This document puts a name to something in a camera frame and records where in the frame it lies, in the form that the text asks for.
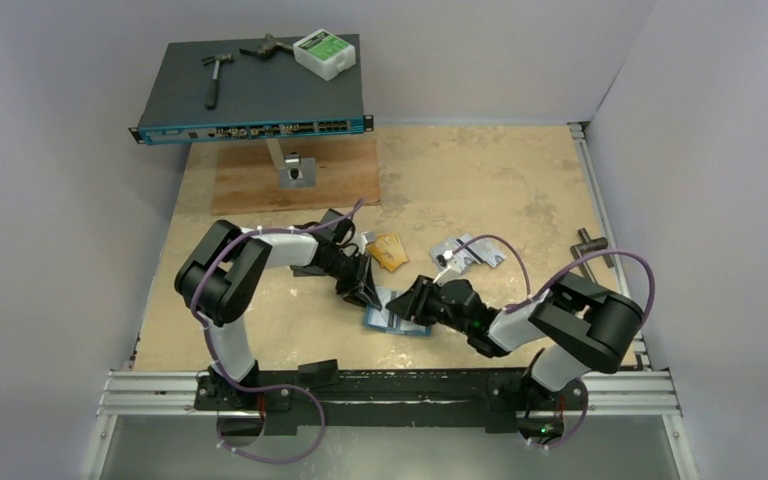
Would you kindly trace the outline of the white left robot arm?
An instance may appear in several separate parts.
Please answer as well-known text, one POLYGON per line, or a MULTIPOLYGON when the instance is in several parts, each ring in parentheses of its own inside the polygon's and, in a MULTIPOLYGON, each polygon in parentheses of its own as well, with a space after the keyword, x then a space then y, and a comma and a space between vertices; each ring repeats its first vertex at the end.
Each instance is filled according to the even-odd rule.
POLYGON ((174 289, 201 325, 210 369, 223 378, 219 395, 232 408, 247 408, 258 395, 257 361, 243 316, 264 271, 312 269, 333 278, 336 294, 344 301, 382 308, 371 257, 346 251, 355 231, 353 215, 329 209, 318 222, 287 228, 247 229, 218 220, 180 267, 174 289))

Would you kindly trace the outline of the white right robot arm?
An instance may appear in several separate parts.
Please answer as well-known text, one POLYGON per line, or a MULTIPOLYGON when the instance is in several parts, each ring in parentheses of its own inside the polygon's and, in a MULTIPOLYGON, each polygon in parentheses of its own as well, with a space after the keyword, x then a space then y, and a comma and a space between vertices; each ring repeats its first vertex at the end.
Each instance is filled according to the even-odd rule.
POLYGON ((513 312, 487 305, 465 279, 440 285, 425 276, 386 308, 418 325, 455 330, 488 358, 507 356, 543 337, 552 340, 521 381, 524 399, 536 407, 548 405, 586 373, 617 372, 645 317, 630 298, 574 273, 562 275, 535 301, 513 312))

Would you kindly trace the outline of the blue leather card holder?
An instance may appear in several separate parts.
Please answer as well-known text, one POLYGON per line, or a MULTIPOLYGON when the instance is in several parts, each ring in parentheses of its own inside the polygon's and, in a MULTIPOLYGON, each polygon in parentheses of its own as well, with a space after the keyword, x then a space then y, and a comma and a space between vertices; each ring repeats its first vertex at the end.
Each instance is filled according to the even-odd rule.
POLYGON ((376 293, 381 300, 382 308, 375 309, 372 306, 366 308, 362 320, 362 325, 365 328, 394 335, 415 337, 431 336, 432 328, 430 326, 421 326, 409 320, 405 320, 386 307, 387 303, 403 294, 402 290, 377 286, 376 293))

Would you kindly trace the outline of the single white credit card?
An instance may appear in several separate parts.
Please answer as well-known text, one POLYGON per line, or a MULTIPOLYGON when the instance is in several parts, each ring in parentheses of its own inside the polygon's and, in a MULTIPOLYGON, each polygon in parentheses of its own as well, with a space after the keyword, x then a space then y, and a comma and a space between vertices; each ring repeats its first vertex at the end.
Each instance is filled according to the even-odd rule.
POLYGON ((405 335, 422 333, 424 331, 423 327, 402 319, 386 307, 386 304, 397 295, 398 293, 395 291, 385 291, 382 294, 382 308, 380 310, 368 309, 365 325, 385 333, 405 335))

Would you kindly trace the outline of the orange credit card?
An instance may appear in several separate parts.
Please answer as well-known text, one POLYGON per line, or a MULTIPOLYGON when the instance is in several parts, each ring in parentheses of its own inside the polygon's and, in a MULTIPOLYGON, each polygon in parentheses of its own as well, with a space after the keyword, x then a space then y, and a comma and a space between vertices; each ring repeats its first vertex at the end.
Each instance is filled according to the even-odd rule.
POLYGON ((409 262, 409 257, 396 233, 378 235, 366 246, 366 252, 390 273, 409 262))

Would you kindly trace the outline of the black credit card stack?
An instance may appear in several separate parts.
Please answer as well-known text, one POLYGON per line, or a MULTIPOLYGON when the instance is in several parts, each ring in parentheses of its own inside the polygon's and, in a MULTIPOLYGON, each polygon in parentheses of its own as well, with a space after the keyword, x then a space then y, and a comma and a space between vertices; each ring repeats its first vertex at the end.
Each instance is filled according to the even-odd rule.
POLYGON ((325 276, 325 273, 318 267, 315 266, 292 266, 291 270, 293 272, 293 275, 296 277, 302 277, 302 276, 325 276))

